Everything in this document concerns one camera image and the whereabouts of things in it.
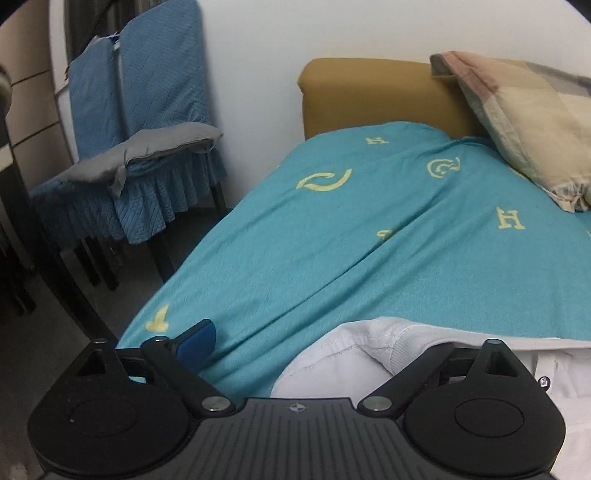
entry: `mustard yellow headboard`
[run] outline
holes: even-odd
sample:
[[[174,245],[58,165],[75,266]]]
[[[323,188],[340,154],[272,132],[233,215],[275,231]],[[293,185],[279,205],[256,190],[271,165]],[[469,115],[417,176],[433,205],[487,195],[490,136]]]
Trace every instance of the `mustard yellow headboard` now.
[[[452,138],[486,135],[453,78],[432,78],[413,61],[315,59],[301,73],[306,138],[396,120],[440,128]]]

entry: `crosshair logo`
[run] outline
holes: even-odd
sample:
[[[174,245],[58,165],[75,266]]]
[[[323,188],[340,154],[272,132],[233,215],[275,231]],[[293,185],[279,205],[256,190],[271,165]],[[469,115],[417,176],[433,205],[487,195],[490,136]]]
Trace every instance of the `crosshair logo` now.
[[[293,413],[302,413],[306,409],[306,407],[301,403],[294,403],[287,408],[289,408]]]

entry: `silver bolt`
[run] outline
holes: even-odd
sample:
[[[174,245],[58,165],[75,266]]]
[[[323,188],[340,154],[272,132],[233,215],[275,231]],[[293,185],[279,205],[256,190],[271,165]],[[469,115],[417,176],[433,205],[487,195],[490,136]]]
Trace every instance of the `silver bolt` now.
[[[201,402],[201,406],[207,411],[224,411],[231,405],[232,403],[226,397],[208,397]]]
[[[384,411],[392,406],[392,402],[389,398],[376,395],[374,397],[366,398],[363,401],[363,406],[372,411]]]
[[[544,391],[548,391],[550,389],[550,379],[548,377],[540,377],[538,379],[538,385],[541,386]]]

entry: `pillowcase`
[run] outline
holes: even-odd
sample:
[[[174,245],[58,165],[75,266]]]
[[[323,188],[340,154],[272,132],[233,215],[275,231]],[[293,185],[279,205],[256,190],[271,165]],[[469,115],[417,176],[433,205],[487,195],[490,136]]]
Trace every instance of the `pillowcase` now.
[[[106,152],[77,164],[60,173],[62,181],[97,183],[113,180],[114,195],[121,195],[125,185],[125,167],[134,161],[155,160],[184,150],[208,153],[222,133],[211,125],[184,122],[171,127],[140,130]]]
[[[461,51],[430,60],[434,76],[458,79],[507,162],[563,210],[591,207],[591,79]]]

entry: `quilted fabric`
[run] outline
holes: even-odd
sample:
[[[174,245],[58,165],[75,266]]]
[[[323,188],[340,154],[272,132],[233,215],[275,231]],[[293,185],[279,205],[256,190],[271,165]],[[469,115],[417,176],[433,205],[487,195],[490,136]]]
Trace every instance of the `quilted fabric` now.
[[[169,0],[149,10],[131,21],[120,38],[123,110],[131,134],[185,121],[209,123],[200,13],[194,0]],[[125,140],[111,40],[94,43],[72,67],[74,130],[85,159]],[[119,198],[105,183],[53,178],[35,188],[31,199],[62,249],[87,236],[138,244],[164,230],[176,212],[196,205],[225,176],[216,150],[205,155],[185,151],[129,165]]]
[[[76,146],[81,160],[121,143],[112,38],[92,43],[69,69],[70,103]]]
[[[180,122],[209,123],[201,15],[195,0],[168,0],[121,32],[129,133]]]

